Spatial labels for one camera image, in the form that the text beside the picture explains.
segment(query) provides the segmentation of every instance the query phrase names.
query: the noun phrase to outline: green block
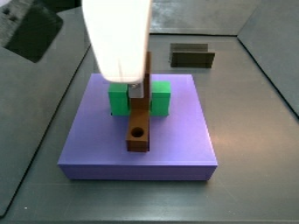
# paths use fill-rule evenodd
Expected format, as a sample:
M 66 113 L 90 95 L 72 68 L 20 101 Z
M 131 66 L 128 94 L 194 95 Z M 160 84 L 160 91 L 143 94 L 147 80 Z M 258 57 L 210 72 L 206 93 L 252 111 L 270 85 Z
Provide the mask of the green block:
M 171 82 L 154 81 L 152 82 L 152 98 L 171 98 Z
M 151 116 L 170 115 L 170 101 L 171 101 L 171 82 L 154 81 L 152 82 L 152 101 L 151 101 Z
M 110 83 L 108 86 L 108 97 L 127 97 L 127 84 Z
M 112 116 L 128 116 L 130 106 L 127 97 L 127 84 L 110 84 L 108 100 Z

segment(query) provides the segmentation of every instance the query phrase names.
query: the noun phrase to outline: gray floor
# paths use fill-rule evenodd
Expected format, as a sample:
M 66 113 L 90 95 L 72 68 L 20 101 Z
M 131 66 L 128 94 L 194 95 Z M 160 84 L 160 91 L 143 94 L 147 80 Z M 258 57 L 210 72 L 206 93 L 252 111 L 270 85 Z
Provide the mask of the gray floor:
M 171 43 L 208 43 L 212 69 L 174 69 Z M 299 126 L 236 38 L 151 36 L 154 73 L 192 74 L 219 160 L 208 182 L 71 181 L 56 165 L 92 51 L 3 221 L 299 221 Z

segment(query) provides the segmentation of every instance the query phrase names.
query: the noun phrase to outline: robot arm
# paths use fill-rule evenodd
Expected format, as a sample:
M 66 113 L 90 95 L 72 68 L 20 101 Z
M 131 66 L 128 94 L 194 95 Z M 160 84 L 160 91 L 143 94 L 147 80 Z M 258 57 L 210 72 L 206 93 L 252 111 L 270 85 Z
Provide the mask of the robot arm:
M 106 80 L 143 82 L 152 0 L 83 0 L 82 8 Z

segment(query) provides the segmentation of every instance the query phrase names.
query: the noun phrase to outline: small hole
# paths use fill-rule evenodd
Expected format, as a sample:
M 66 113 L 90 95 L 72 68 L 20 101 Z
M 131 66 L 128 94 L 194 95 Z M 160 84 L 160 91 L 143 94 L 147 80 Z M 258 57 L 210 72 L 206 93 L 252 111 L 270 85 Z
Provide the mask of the small hole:
M 18 18 L 16 18 L 16 16 L 11 16 L 8 19 L 10 19 L 11 21 L 15 21 Z
M 144 130 L 142 128 L 134 128 L 131 131 L 132 137 L 140 137 L 144 134 Z
M 4 13 L 6 15 L 8 15 L 10 12 L 11 12 L 11 11 L 10 11 L 10 9 L 7 9 L 7 8 L 3 10 L 3 13 Z

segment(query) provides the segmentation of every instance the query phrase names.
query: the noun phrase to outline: purple base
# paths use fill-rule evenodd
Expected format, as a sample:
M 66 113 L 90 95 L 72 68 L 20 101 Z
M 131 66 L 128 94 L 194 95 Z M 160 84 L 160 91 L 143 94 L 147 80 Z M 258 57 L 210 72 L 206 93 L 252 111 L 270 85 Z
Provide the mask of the purple base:
M 127 151 L 127 116 L 112 116 L 108 82 L 92 74 L 59 166 L 70 179 L 208 180 L 218 167 L 191 75 L 152 75 L 170 81 L 170 115 L 152 116 L 150 151 Z

